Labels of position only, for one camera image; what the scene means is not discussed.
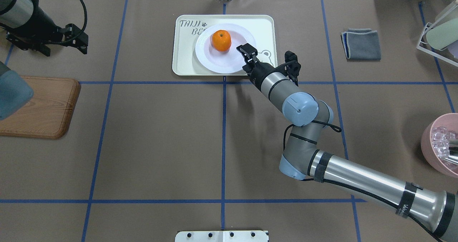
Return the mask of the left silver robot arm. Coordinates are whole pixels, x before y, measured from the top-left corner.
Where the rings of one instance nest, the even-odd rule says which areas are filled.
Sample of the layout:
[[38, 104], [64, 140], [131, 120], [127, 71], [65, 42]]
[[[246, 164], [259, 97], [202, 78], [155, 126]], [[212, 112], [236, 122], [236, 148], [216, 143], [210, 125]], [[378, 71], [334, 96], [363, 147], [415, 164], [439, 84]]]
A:
[[[49, 45], [78, 49], [87, 54], [89, 37], [87, 8], [83, 0], [84, 22], [82, 28], [70, 23], [60, 27], [39, 7], [39, 0], [0, 0], [0, 25], [5, 38], [21, 50], [38, 51], [50, 56]], [[33, 97], [33, 89], [20, 75], [1, 63], [0, 74], [0, 118], [4, 120]]]

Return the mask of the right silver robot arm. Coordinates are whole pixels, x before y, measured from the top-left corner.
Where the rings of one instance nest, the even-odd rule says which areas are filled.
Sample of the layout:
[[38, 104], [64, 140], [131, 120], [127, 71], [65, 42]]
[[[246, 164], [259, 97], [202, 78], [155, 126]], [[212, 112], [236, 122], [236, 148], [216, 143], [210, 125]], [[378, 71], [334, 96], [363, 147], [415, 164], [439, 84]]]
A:
[[344, 129], [333, 125], [332, 108], [299, 86], [301, 65], [293, 52], [287, 51], [285, 63], [273, 67], [260, 61], [258, 51], [250, 44], [236, 49], [244, 58], [243, 70], [250, 82], [291, 122], [284, 133], [281, 172], [296, 180], [332, 184], [391, 208], [398, 216], [416, 222], [439, 242], [457, 241], [457, 195], [435, 193], [393, 176], [394, 171], [406, 175], [412, 170], [401, 166], [401, 156], [394, 156], [399, 151], [394, 148], [394, 138], [401, 133], [388, 134], [379, 123], [381, 113], [376, 113], [371, 121], [363, 121], [377, 127], [376, 149], [369, 157], [379, 157], [373, 170], [320, 148], [323, 129], [329, 127], [338, 133]]

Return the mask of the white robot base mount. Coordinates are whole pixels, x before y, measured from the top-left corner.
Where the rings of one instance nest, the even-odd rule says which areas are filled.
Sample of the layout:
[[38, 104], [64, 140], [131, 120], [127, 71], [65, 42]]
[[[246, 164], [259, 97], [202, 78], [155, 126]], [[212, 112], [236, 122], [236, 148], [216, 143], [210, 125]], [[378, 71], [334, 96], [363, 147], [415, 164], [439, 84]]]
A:
[[175, 242], [269, 242], [269, 233], [262, 230], [182, 231]]

